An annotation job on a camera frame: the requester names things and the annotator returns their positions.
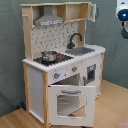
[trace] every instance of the wooden toy kitchen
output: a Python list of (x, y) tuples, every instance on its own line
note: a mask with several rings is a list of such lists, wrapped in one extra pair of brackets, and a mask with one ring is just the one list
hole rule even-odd
[(93, 127), (105, 49), (85, 44), (90, 2), (22, 4), (27, 112), (45, 128)]

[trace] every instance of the open oven door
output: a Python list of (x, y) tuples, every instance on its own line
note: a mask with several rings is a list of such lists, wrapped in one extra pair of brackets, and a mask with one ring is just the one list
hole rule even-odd
[(96, 87), (92, 86), (51, 85), (49, 123), (93, 127), (95, 93)]

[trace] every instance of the wall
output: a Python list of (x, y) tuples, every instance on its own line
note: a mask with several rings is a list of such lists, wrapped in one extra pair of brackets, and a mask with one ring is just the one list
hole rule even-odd
[[(86, 43), (107, 49), (103, 78), (128, 88), (128, 41), (120, 35), (115, 17), (116, 0), (91, 1), (98, 4), (100, 17), (96, 23), (87, 23)], [(42, 2), (53, 0), (0, 0), (0, 116), (14, 111), (20, 101), (25, 101), (22, 65), (25, 54), (20, 4)]]
[[(33, 58), (41, 57), (44, 50), (66, 50), (70, 37), (78, 33), (79, 22), (51, 25), (48, 27), (35, 27), (31, 31)], [(78, 35), (73, 38), (75, 47), (78, 47)]]

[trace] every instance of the stovetop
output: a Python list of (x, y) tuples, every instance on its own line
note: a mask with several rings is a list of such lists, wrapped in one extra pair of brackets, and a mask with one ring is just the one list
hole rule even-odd
[(42, 59), (42, 57), (39, 57), (39, 58), (34, 59), (34, 62), (37, 62), (39, 64), (42, 64), (42, 65), (45, 65), (45, 66), (48, 67), (48, 66), (52, 66), (52, 65), (67, 61), (69, 59), (73, 59), (73, 57), (63, 55), (63, 54), (60, 54), (60, 53), (57, 53), (57, 56), (62, 56), (62, 58), (61, 59), (56, 59), (55, 61), (52, 61), (52, 62), (47, 62), (47, 61), (44, 61)]

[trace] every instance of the tiled backsplash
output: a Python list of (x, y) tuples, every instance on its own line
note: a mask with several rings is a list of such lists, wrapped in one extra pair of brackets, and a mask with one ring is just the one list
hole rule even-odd
[[(66, 50), (70, 37), (78, 33), (79, 22), (64, 23), (48, 27), (38, 27), (31, 31), (33, 58), (41, 56), (44, 50)], [(78, 36), (73, 38), (78, 46)]]

